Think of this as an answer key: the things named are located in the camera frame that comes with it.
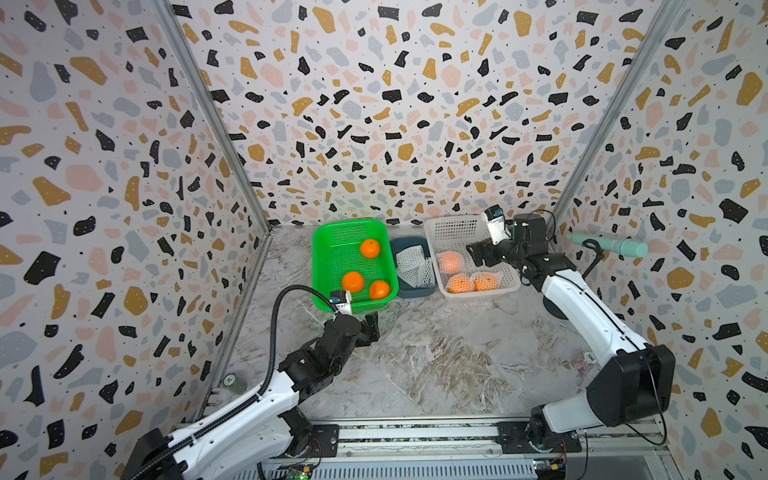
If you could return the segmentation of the green patterned tape roll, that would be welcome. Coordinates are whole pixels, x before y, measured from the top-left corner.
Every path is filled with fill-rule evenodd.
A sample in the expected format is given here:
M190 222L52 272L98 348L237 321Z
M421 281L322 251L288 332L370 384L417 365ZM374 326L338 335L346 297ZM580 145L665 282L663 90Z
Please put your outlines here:
M221 386L235 395L242 395L248 390L247 382L234 372L223 377Z

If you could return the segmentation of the dark teal plastic bin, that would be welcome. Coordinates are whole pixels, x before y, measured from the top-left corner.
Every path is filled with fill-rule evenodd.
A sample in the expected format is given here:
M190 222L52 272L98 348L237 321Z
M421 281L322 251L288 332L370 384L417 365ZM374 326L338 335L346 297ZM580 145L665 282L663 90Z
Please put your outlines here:
M394 262L395 262L395 255L398 251L412 245L422 245L426 259L432 261L432 254L429 249L427 240L424 237L405 236L405 237L394 238L393 240L390 241L390 247L392 250ZM403 298L403 299L425 298L432 295L437 288L437 281L436 281L435 286L433 288L415 289L412 286L412 284L414 283L413 270L406 271L406 272L399 272L396 267L396 262L395 262L395 272L396 272L396 277L399 285L399 292L397 296L400 298Z

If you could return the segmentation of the white foam net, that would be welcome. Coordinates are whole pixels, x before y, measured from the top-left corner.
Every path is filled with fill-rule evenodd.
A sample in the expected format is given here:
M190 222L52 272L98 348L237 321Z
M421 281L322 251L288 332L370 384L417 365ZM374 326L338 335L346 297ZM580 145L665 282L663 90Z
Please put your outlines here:
M412 286L415 289L429 289L435 286L435 273L431 260L426 259L413 270Z
M395 262L399 272L421 269L427 262L423 246L412 245L398 251L395 255Z

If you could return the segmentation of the green plastic mesh basket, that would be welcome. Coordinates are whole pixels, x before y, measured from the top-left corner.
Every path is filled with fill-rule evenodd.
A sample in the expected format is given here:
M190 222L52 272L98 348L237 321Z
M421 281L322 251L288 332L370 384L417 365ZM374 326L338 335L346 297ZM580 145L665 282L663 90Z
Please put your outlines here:
M366 239L377 240L381 254L366 259L360 253L360 244ZM330 223L319 227L312 237L312 288L326 298L342 290L342 278L357 271L365 279L364 289L352 294L354 313L378 310L390 303L399 292L395 262L390 247L387 226L375 219L357 219ZM391 294L383 300L371 300L369 287L376 280L391 286Z

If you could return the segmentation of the small crumpled wrapper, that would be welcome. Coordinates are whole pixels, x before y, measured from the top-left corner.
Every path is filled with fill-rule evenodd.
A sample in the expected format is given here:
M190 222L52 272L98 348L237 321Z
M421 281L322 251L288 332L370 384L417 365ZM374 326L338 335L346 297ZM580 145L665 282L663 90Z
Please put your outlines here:
M572 362L573 368L579 375L586 374L597 363L592 352L581 352Z

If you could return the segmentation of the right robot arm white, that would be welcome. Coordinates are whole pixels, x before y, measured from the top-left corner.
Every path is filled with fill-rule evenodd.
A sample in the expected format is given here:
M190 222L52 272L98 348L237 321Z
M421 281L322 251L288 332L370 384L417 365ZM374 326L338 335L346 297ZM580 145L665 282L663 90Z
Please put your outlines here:
M494 205L482 217L490 237L467 245L474 264L513 267L542 294L549 313L576 328L599 366L578 394L532 409L526 429L530 445L549 451L579 430L630 425L663 415L676 366L671 350L632 331L588 286L576 265L551 250L541 215L518 214L507 220L502 208Z

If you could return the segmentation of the white plastic mesh basket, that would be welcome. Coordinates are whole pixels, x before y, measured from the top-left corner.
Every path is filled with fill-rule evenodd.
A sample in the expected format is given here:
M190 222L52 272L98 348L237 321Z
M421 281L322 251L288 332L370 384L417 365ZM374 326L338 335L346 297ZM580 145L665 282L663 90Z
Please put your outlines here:
M479 215L461 215L430 219L425 225L426 239L432 254L432 263L440 292L448 299L464 300L501 295L517 291L521 287L518 273L508 264L499 263L493 267L476 267L466 250L470 243L490 238L487 226ZM465 268L462 274L493 272L501 277L501 287L494 291L450 294L446 283L453 275L441 275L438 271L437 254L444 251L456 251L463 255Z

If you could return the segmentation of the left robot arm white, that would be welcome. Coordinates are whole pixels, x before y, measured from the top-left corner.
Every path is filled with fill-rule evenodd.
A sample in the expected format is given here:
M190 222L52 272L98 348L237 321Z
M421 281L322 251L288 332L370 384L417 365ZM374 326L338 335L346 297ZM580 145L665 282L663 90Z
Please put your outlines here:
M378 314L339 314L323 334L290 353L264 392L255 387L215 413L164 435L157 428L134 446L123 479L223 479L279 456L300 456L313 425L299 405L338 376L357 347L380 338Z

